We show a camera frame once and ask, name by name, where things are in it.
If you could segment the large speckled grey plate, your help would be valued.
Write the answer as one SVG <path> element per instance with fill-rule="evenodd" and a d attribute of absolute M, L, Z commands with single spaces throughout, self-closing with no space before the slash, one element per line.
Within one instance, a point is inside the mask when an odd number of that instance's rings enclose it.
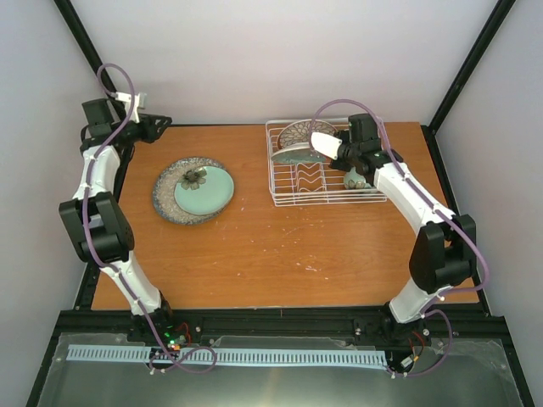
<path fill-rule="evenodd" d="M 175 202 L 174 188 L 182 174 L 186 170 L 205 165 L 227 170 L 222 163 L 216 160 L 206 157 L 188 157 L 177 160 L 162 171 L 154 184 L 152 193 L 154 208 L 162 218 L 178 225 L 195 226 L 215 218 L 226 208 L 212 215 L 191 215 L 182 210 Z"/>

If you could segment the floral patterned plate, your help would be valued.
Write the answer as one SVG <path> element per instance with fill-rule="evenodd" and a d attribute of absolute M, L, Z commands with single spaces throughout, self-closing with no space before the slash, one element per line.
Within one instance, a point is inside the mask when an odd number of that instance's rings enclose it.
<path fill-rule="evenodd" d="M 310 131 L 317 131 L 333 136 L 337 129 L 323 120 L 316 120 L 310 127 L 311 120 L 298 120 L 287 125 L 278 135 L 277 146 L 279 149 L 289 147 L 300 142 L 309 142 Z"/>

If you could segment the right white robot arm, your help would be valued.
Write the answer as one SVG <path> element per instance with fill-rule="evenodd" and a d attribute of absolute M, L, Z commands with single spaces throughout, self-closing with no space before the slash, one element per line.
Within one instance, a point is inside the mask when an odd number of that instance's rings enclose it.
<path fill-rule="evenodd" d="M 355 114 L 334 136 L 312 133 L 319 153 L 370 181 L 400 211 L 416 235 L 409 260 L 410 278 L 389 301 L 399 324 L 423 318 L 431 303 L 473 277 L 477 268 L 475 223 L 446 208 L 409 171 L 391 148 L 383 124 L 370 114 Z"/>

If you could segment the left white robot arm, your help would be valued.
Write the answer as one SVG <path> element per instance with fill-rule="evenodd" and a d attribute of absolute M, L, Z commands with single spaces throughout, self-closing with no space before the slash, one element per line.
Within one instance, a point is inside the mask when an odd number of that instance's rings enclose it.
<path fill-rule="evenodd" d="M 77 256 L 94 264 L 120 289 L 132 317 L 156 340 L 171 339 L 176 319 L 162 292 L 145 276 L 134 254 L 132 228 L 118 204 L 121 167 L 135 142 L 160 139 L 172 119 L 157 114 L 128 115 L 116 120 L 106 98 L 83 103 L 87 126 L 81 132 L 84 167 L 72 199 L 59 205 L 59 215 Z"/>

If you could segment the red and teal plate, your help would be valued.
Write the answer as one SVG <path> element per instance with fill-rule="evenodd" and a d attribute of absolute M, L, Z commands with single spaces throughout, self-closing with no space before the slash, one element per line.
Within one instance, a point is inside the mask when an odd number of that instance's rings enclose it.
<path fill-rule="evenodd" d="M 326 162 L 327 158 L 306 145 L 293 145 L 273 153 L 271 161 L 277 164 L 307 164 Z"/>

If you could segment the light green bowl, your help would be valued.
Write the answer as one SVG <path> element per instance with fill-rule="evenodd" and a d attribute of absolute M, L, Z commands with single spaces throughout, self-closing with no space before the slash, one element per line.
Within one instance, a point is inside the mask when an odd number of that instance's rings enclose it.
<path fill-rule="evenodd" d="M 361 175 L 352 167 L 344 174 L 344 188 L 346 190 L 360 193 L 376 193 L 378 190 L 373 184 L 374 174 L 372 172 Z"/>

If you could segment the light green flower plate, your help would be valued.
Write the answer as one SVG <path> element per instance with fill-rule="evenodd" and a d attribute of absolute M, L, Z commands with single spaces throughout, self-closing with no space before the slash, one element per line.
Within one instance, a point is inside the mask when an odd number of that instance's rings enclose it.
<path fill-rule="evenodd" d="M 191 215 L 212 215 L 224 209 L 234 194 L 231 175 L 217 166 L 186 170 L 174 188 L 176 204 Z"/>

